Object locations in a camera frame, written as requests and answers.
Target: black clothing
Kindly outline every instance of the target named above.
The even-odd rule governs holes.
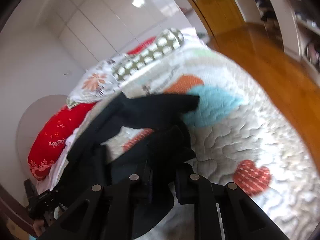
[[[179,115],[195,110],[198,102],[198,96],[190,95],[128,99],[121,93],[91,122],[68,153],[69,164],[54,188],[60,203],[68,207],[92,185],[115,184],[148,160],[156,194],[151,204],[140,204],[134,210],[133,236],[151,230],[174,204],[168,183],[174,180],[175,166],[196,156]],[[154,132],[106,165],[107,148],[100,143],[117,135],[121,126],[152,128]]]

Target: metal screw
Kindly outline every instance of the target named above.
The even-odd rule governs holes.
[[[91,189],[92,189],[92,191],[97,192],[97,191],[100,191],[102,189],[102,187],[101,187],[101,185],[96,184],[96,185],[93,185]]]
[[[196,174],[196,173],[193,173],[193,174],[190,175],[190,179],[198,180],[198,179],[200,179],[200,176],[198,174]]]
[[[228,183],[228,188],[229,188],[229,189],[233,189],[233,190],[234,190],[234,189],[237,189],[237,187],[238,187],[238,186],[237,186],[236,183],[233,183],[233,182]]]
[[[131,174],[131,175],[129,176],[129,179],[130,179],[130,180],[138,180],[138,179],[139,179],[139,175],[138,175],[138,174]]]

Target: red heart pattern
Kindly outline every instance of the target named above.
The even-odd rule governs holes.
[[[154,131],[150,128],[145,128],[140,133],[138,133],[136,136],[134,136],[132,139],[127,141],[124,145],[122,145],[123,152],[129,151],[135,144],[137,144],[139,141],[141,141],[146,136],[152,134]]]
[[[233,174],[233,182],[248,196],[254,196],[265,191],[270,181],[269,169],[264,166],[257,168],[251,160],[241,161]]]

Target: orange flower pattern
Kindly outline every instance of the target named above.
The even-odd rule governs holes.
[[[90,90],[91,92],[96,91],[100,86],[100,84],[105,84],[104,78],[106,78],[106,74],[97,74],[93,73],[82,86],[82,89]]]

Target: quilted bedspread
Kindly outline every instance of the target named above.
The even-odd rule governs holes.
[[[183,116],[196,152],[190,161],[194,171],[213,183],[236,182],[292,240],[307,239],[315,229],[320,179],[311,156],[260,85],[236,63],[202,44],[188,45],[135,73],[121,90],[131,98],[199,94],[199,108]],[[79,134],[111,99],[95,106]],[[122,138],[107,143],[111,152]],[[193,223],[193,206],[176,202],[140,240],[191,240]]]

